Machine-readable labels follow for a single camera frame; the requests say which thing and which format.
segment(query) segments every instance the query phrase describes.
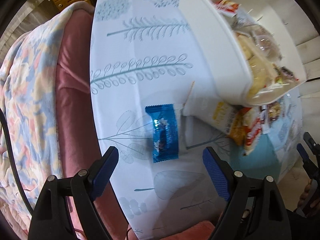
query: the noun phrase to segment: blue textured pad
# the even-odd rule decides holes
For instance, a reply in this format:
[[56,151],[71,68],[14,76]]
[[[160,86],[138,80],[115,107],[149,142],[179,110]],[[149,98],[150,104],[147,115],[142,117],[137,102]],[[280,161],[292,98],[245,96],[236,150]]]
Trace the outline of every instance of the blue textured pad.
[[222,170],[219,168],[217,162],[212,157],[208,149],[205,149],[203,151],[202,160],[214,184],[214,187],[218,192],[218,195],[224,198],[224,200],[228,202],[231,197],[230,193],[228,192],[228,188],[229,188],[228,180],[224,176]]
[[118,160],[119,153],[117,148],[114,148],[109,157],[105,160],[101,169],[97,172],[97,175],[92,180],[92,190],[90,192],[90,198],[92,200],[95,200],[97,197],[100,197],[103,194],[103,191],[110,180]]
[[297,144],[297,150],[304,161],[307,161],[309,159],[309,155],[301,143]]

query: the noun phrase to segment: tablecloth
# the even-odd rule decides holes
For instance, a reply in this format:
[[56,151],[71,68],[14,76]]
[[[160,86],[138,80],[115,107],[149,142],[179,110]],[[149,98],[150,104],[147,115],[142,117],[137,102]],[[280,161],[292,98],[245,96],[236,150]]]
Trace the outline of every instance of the tablecloth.
[[274,138],[262,135],[256,149],[242,156],[243,148],[221,132],[182,117],[188,152],[153,163],[153,130],[145,107],[183,104],[192,82],[216,93],[178,5],[179,0],[98,0],[94,14],[90,85],[95,125],[101,152],[109,146],[119,149],[110,181],[139,239],[162,238],[220,215],[225,202],[202,163],[205,147],[212,146],[233,169],[255,178],[279,179],[297,157],[291,153],[301,122],[296,90],[287,96],[296,105],[289,111],[295,116],[294,129],[293,118],[280,120],[273,132],[280,132],[281,140],[275,145]]

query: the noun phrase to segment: blanket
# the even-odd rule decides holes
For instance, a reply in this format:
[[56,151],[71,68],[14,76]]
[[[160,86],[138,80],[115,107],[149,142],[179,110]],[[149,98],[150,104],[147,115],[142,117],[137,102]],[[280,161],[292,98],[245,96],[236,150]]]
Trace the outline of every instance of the blanket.
[[[15,163],[26,196],[34,208],[45,180],[62,178],[57,136],[55,80],[64,27],[77,2],[54,18],[23,34],[10,48],[0,68],[0,108],[4,112]],[[21,239],[27,239],[31,221],[13,178],[3,133],[0,134],[0,210]]]

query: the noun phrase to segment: blue wrapper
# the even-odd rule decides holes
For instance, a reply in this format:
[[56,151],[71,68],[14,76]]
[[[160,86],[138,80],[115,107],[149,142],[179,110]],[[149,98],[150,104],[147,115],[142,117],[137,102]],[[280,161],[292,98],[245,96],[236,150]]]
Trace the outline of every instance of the blue wrapper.
[[178,159],[178,124],[173,105],[147,106],[153,123],[153,162]]

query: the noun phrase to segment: white container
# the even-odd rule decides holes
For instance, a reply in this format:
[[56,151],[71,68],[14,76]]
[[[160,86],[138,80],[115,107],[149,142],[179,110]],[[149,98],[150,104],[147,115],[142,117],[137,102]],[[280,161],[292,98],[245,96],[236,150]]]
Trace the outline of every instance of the white container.
[[267,3],[261,0],[231,0],[241,4],[270,33],[280,45],[284,58],[281,65],[290,69],[299,82],[262,93],[247,99],[252,85],[252,72],[245,60],[233,31],[226,20],[213,7],[218,0],[180,0],[179,9],[199,42],[209,63],[219,95],[233,105],[261,106],[274,102],[285,93],[306,81],[306,73],[298,51],[281,19]]

